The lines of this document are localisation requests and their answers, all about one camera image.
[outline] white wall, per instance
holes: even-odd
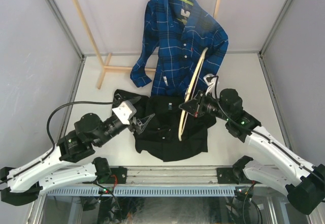
[[[46,120],[67,102],[79,59],[44,0],[1,0],[0,15],[0,168],[18,167],[51,147]],[[27,210],[0,202],[0,222],[21,224]]]
[[[71,0],[56,0],[82,51],[94,50]],[[140,53],[149,0],[79,0],[101,53]],[[197,0],[213,14],[216,0]],[[285,0],[221,0],[229,51],[259,51]]]
[[[294,149],[325,164],[325,0],[294,0],[265,59]]]

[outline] white backdrop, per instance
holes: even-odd
[[[79,0],[101,53],[140,53],[149,0]],[[197,0],[213,15],[216,0]],[[217,21],[229,51],[261,49],[285,0],[221,0]],[[94,50],[71,0],[56,0],[83,53]]]

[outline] glass panel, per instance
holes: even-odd
[[[239,223],[308,224],[285,197],[48,197],[42,224]]]

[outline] metal extrusion bar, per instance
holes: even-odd
[[[78,86],[79,86],[79,82],[80,82],[81,75],[82,75],[82,71],[83,71],[83,68],[85,66],[85,61],[86,61],[86,58],[84,57],[81,60],[80,64],[79,64],[79,67],[78,67],[78,70],[77,70],[77,73],[76,73],[76,76],[75,76],[75,80],[74,80],[74,83],[72,85],[72,89],[71,89],[71,92],[70,92],[70,96],[69,96],[68,102],[75,101],[75,98],[76,98],[76,95],[77,95]],[[61,126],[60,126],[61,130],[60,130],[60,133],[58,135],[57,140],[60,139],[60,138],[62,138],[66,134],[71,112],[72,112],[72,106],[68,106],[66,108],[65,112],[64,112],[64,115],[63,115],[63,121],[62,121]]]
[[[276,213],[275,213],[275,208],[273,205],[273,200],[271,197],[267,197],[267,200],[268,200],[268,206],[270,209],[272,224],[278,224],[278,220],[276,218]]]
[[[227,51],[227,54],[258,54],[259,53],[259,50],[230,50],[230,51]],[[101,53],[101,56],[108,56],[109,53]],[[140,56],[141,55],[141,52],[132,52],[132,53],[114,53],[114,56],[122,56],[122,55],[138,55]],[[158,52],[157,51],[154,51],[152,53],[152,55],[158,55]],[[96,54],[91,54],[91,53],[88,53],[88,54],[84,54],[85,57],[88,57],[88,56],[96,56]]]
[[[288,134],[288,132],[286,130],[286,127],[285,127],[285,123],[284,123],[283,116],[282,116],[282,113],[281,113],[281,110],[280,110],[280,107],[279,107],[278,99],[277,99],[275,91],[273,89],[272,82],[271,82],[267,67],[265,65],[265,61],[264,61],[264,59],[263,59],[263,57],[261,55],[259,55],[258,58],[259,58],[259,62],[261,64],[261,68],[262,68],[262,71],[263,71],[263,74],[264,74],[264,78],[265,78],[265,81],[266,81],[266,84],[267,84],[267,87],[268,87],[268,90],[269,90],[269,93],[270,93],[270,97],[271,97],[271,101],[272,101],[272,104],[273,104],[273,107],[274,107],[274,110],[275,110],[275,114],[276,114],[276,117],[277,117],[278,122],[279,122],[279,126],[280,126],[280,129],[281,129],[281,132],[282,132],[284,144],[289,149],[292,149],[291,142],[290,142],[290,137],[289,137],[289,134]]]
[[[78,42],[76,41],[74,35],[72,34],[66,20],[64,19],[62,12],[60,11],[59,7],[57,6],[55,0],[45,0],[46,3],[49,5],[49,8],[51,9],[52,13],[54,14],[54,17],[58,21],[59,25],[61,26],[64,34],[68,38],[69,42],[71,43],[72,47],[74,48],[75,52],[79,56],[80,59],[83,58],[83,53],[78,45]]]
[[[271,41],[273,40],[273,37],[274,35],[276,34],[276,31],[278,30],[283,18],[285,17],[286,13],[288,12],[289,10],[289,7],[291,6],[292,2],[294,0],[286,0],[278,17],[276,18],[272,28],[271,28],[271,31],[269,32],[263,46],[262,46],[262,49],[261,49],[261,55],[264,55],[267,48],[269,47]]]
[[[34,202],[31,213],[29,214],[26,224],[39,224],[43,216],[43,206],[45,204],[46,195],[39,196]]]
[[[114,189],[114,195],[117,197],[233,197],[235,189],[234,186],[117,186]],[[48,195],[99,196],[100,190],[99,187],[72,186],[52,190]]]

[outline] shirt sleeve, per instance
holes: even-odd
[[[152,55],[155,48],[159,45],[159,35],[157,29],[157,19],[155,17],[152,3],[148,3],[145,11],[144,33],[142,40],[142,52],[139,60],[132,68],[130,78],[136,87],[143,87],[151,82],[146,75],[144,68],[148,58]]]
[[[226,33],[223,34],[215,34],[213,43],[210,47],[213,50],[213,53],[209,57],[205,57],[205,60],[202,64],[202,69],[199,75],[199,81],[197,83],[196,90],[207,88],[207,84],[204,82],[203,77],[209,73],[216,74],[221,66],[224,55],[228,49],[228,37]],[[180,83],[177,92],[178,94],[185,96],[185,92],[189,86],[189,83],[192,79],[193,73],[195,71],[196,66],[192,66],[189,74],[184,77],[182,82]]]

